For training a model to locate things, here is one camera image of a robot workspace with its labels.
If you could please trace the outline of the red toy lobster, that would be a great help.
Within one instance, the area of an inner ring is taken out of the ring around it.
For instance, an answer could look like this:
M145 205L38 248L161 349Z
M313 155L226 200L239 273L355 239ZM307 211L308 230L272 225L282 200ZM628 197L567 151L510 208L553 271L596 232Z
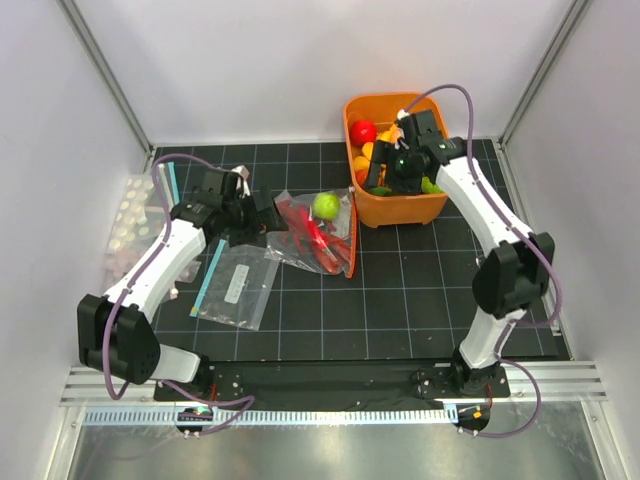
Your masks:
M312 273L353 275L353 249L348 240L335 234L331 222L317 221L310 206L282 200L277 207L288 230L269 241L270 252L281 262Z

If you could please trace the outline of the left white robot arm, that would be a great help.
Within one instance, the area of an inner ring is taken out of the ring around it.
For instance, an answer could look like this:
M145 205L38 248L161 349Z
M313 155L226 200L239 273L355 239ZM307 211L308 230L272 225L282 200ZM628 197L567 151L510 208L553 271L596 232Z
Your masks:
M170 210L132 270L103 295L87 294L80 301L80 363L136 385L174 381L188 399L204 398L212 377L203 369L203 356L161 344L151 327L156 310L178 275L212 241L235 247L286 228L269 187L251 192L237 171L206 171L201 185Z

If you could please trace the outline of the orange zip clear bag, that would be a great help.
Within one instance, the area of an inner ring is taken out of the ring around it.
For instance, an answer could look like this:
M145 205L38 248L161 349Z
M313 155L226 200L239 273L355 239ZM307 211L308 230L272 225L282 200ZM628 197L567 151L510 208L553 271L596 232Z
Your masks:
M353 190L291 195L276 207L287 229L267 235L265 257L316 274L353 276L358 219Z

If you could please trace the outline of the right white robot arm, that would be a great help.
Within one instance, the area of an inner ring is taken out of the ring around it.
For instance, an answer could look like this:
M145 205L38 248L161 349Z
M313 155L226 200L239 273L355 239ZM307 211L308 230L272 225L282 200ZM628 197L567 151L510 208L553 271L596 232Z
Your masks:
M547 292L555 243L514 214L486 179L471 141L445 137L432 111L401 110L394 124L390 140L375 142L373 165L384 166L387 183L408 193L416 192L423 178L438 186L471 227L484 255L472 280L476 313L454 351L450 372L458 395L475 396L496 376L517 322Z

